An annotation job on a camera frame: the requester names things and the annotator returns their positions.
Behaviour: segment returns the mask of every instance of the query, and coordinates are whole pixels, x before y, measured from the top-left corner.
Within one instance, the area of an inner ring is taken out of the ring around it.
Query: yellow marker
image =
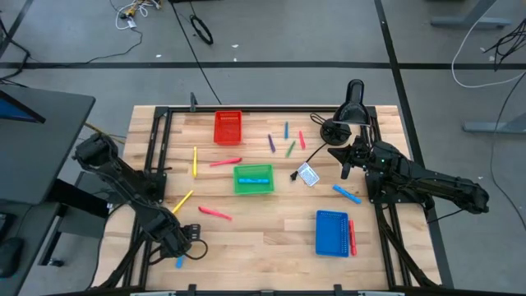
[[[185,196],[185,197],[184,197],[184,198],[183,198],[183,199],[182,199],[182,200],[181,200],[181,201],[180,201],[180,202],[179,202],[179,203],[173,208],[172,213],[175,214],[175,212],[179,210],[179,208],[182,206],[182,204],[183,204],[185,201],[187,201],[188,197],[190,197],[190,196],[192,195],[193,192],[194,192],[194,191],[191,190],[189,193],[187,193],[187,195],[186,195],[186,196]]]
[[[197,147],[194,146],[194,169],[192,170],[194,178],[197,177]]]

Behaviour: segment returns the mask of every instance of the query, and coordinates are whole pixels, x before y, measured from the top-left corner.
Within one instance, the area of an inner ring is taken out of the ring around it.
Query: black lamp
[[[369,113],[363,105],[363,81],[351,80],[347,85],[345,102],[339,106],[332,119],[323,122],[321,138],[332,146],[343,145],[351,136],[349,124],[370,125]]]

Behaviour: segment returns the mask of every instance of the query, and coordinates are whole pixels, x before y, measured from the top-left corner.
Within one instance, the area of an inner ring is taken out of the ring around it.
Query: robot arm
[[[466,178],[424,169],[389,143],[376,141],[370,147],[356,136],[351,146],[329,148],[328,151],[343,165],[342,178],[348,177],[351,168],[362,168],[378,177],[378,185],[386,195],[400,194],[428,205],[432,204],[431,196],[434,196],[452,201],[472,214],[489,211],[489,196],[480,185]]]
[[[164,189],[151,176],[118,158],[118,148],[109,136],[95,133],[76,147],[73,158],[109,184],[122,197],[122,203],[136,212],[146,239],[160,243],[161,257],[185,255],[191,240],[199,237],[199,225],[182,228],[175,215],[156,201],[154,197]]]

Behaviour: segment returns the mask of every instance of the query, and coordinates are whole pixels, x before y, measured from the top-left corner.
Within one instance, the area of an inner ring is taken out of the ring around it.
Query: plastic basket
[[[240,183],[240,178],[269,179],[269,183]],[[264,194],[274,191],[272,164],[238,165],[233,168],[233,190],[236,194]]]
[[[316,212],[316,254],[348,257],[348,215],[343,212]]]
[[[214,142],[219,145],[241,143],[241,111],[216,111]]]

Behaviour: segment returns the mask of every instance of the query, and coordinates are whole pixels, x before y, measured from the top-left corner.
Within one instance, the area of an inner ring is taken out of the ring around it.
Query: purple marker
[[[270,136],[270,134],[269,134],[269,144],[270,144],[270,149],[272,150],[272,153],[276,152],[276,147],[274,147],[274,143],[272,142],[272,136]]]

